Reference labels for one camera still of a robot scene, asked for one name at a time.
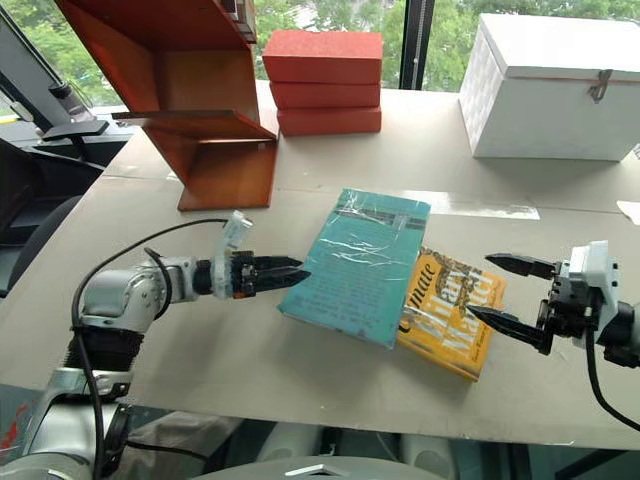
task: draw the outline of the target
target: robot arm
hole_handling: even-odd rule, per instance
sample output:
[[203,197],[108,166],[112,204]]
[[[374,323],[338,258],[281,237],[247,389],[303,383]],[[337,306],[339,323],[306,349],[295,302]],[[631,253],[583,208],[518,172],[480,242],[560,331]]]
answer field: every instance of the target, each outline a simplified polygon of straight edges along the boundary
[[587,371],[600,406],[625,425],[640,431],[634,422],[613,408],[602,395],[596,372],[595,344],[604,346],[604,358],[623,367],[640,366],[640,304],[631,307],[618,300],[618,262],[609,257],[606,241],[575,247],[571,259],[546,262],[511,254],[487,259],[518,275],[551,280],[549,297],[540,302],[535,327],[517,317],[486,307],[469,310],[490,327],[528,343],[544,355],[551,351],[555,335],[571,337],[586,349]]
[[[118,466],[128,434],[128,406],[116,402],[127,395],[133,379],[131,365],[144,334],[169,304],[192,302],[200,295],[220,299],[248,298],[257,293],[293,286],[310,274],[302,262],[288,257],[255,257],[235,250],[252,223],[234,212],[223,229],[223,242],[212,259],[160,257],[126,270],[106,270],[87,283],[80,316],[84,345],[102,403],[105,461],[100,476]],[[0,469],[0,478],[25,472],[73,472],[89,478],[94,468],[94,408],[82,369],[76,337],[67,358],[49,381],[25,435],[23,457]]]

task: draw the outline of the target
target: yellow book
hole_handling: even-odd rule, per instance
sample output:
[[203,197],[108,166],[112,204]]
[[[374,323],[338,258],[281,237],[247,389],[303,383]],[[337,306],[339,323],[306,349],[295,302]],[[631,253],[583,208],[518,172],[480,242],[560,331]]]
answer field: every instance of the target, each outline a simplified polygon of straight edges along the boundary
[[422,247],[409,283],[397,343],[474,382],[492,329],[467,305],[502,307],[502,277]]

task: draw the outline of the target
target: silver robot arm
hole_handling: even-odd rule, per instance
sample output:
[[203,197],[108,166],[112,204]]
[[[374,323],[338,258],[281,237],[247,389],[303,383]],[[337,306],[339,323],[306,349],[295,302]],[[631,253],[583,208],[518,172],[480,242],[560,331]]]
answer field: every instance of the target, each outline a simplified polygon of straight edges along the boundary
[[[235,250],[251,222],[234,212],[223,230],[218,254],[210,260],[160,257],[126,270],[96,274],[84,292],[82,336],[102,403],[104,462],[99,476],[117,469],[129,431],[128,406],[117,402],[133,380],[132,363],[144,334],[169,304],[200,295],[246,298],[302,281],[302,262],[284,256],[254,257]],[[63,367],[54,370],[29,423],[23,456],[0,468],[0,478],[91,478],[96,451],[94,409],[76,339]]]

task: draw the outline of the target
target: red box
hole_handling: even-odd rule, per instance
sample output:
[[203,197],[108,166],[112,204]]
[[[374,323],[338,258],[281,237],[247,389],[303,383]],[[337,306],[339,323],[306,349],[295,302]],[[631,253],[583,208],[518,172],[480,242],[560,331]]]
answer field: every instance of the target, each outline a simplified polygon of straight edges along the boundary
[[278,30],[262,59],[272,82],[379,84],[382,35]]
[[271,82],[270,87],[278,108],[349,108],[380,105],[379,84]]
[[278,110],[280,131],[287,136],[379,132],[380,107],[293,108]]

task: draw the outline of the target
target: window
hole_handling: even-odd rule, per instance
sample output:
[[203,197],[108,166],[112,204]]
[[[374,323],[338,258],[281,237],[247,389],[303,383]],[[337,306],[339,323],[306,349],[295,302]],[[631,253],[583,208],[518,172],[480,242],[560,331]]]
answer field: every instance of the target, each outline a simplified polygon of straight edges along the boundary
[[254,0],[256,78],[267,79],[262,49],[275,30],[382,32],[382,85],[398,88],[405,0]]
[[435,1],[423,90],[457,92],[469,62],[480,13],[640,19],[638,0]]
[[16,117],[9,105],[11,105],[11,100],[0,90],[0,125],[13,121]]
[[89,105],[122,104],[54,0],[0,0],[0,5],[58,75],[73,85]]

